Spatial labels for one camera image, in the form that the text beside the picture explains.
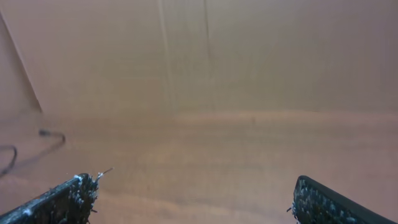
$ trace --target black wire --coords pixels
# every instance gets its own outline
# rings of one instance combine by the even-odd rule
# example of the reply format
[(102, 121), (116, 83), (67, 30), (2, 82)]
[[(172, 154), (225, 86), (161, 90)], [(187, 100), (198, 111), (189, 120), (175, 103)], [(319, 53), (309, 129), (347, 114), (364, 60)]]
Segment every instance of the black wire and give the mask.
[(0, 146), (1, 150), (5, 150), (5, 149), (13, 149), (14, 150), (14, 157), (12, 158), (10, 164), (7, 166), (7, 168), (3, 169), (0, 173), (0, 178), (3, 177), (4, 175), (8, 174), (10, 172), (11, 169), (16, 169), (16, 168), (20, 168), (22, 166), (26, 166), (32, 162), (35, 162), (39, 159), (41, 159), (42, 157), (50, 154), (51, 152), (56, 151), (58, 148), (60, 148), (61, 146), (63, 146), (65, 144), (65, 141), (67, 140), (65, 135), (63, 133), (60, 132), (52, 132), (52, 131), (48, 131), (48, 130), (44, 130), (41, 129), (39, 130), (39, 136), (42, 137), (56, 137), (56, 138), (60, 138), (60, 141), (56, 142), (55, 144), (51, 145), (49, 148), (47, 148), (46, 150), (40, 152), (38, 155), (28, 158), (24, 161), (20, 161), (17, 163), (17, 165), (15, 166), (15, 161), (17, 159), (17, 148), (15, 146)]
[(10, 172), (10, 170), (14, 167), (15, 161), (17, 160), (17, 156), (18, 156), (18, 150), (17, 150), (17, 147), (15, 147), (15, 146), (12, 146), (12, 145), (0, 146), (0, 151), (5, 151), (5, 150), (13, 150), (14, 156), (12, 157), (10, 164), (8, 164), (8, 166), (1, 171), (0, 178), (3, 177), (4, 175), (8, 174), (8, 172)]

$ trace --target cardboard panel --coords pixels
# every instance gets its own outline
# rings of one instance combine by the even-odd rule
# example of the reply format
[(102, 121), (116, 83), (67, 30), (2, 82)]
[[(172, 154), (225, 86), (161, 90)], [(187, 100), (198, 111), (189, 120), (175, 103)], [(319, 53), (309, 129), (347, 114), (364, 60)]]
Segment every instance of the cardboard panel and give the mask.
[(111, 118), (168, 110), (156, 0), (1, 6), (44, 113)]
[(213, 83), (204, 0), (160, 0), (178, 112), (212, 111)]
[(208, 0), (217, 110), (398, 109), (397, 11), (393, 0)]
[(14, 44), (0, 16), (0, 122), (38, 108)]

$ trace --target wooden floor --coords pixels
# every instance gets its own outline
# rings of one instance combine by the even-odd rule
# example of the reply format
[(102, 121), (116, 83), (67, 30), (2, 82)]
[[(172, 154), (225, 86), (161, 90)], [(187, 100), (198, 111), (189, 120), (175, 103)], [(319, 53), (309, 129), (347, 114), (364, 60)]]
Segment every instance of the wooden floor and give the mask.
[[(101, 179), (91, 223), (295, 223), (299, 175), (308, 175), (398, 222), (398, 114), (235, 113), (148, 125), (66, 121), (41, 114), (1, 124), (19, 149), (0, 179), (0, 213), (75, 174)], [(29, 164), (63, 131), (61, 149)], [(11, 154), (2, 152), (0, 164)]]

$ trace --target wall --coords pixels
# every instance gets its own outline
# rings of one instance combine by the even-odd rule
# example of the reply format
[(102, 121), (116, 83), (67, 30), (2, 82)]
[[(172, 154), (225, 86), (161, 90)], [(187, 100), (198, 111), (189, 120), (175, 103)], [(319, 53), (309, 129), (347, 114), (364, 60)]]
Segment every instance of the wall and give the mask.
[(0, 122), (38, 108), (14, 44), (0, 16)]
[(395, 0), (0, 0), (47, 114), (397, 111)]

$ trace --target cardboard wall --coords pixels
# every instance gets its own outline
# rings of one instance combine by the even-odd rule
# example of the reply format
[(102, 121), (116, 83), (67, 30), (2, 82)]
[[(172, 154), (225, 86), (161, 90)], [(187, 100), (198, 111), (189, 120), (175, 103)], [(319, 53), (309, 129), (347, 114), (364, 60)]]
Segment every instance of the cardboard wall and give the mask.
[(0, 16), (0, 123), (37, 108), (32, 88)]
[(47, 114), (398, 110), (395, 0), (0, 0)]

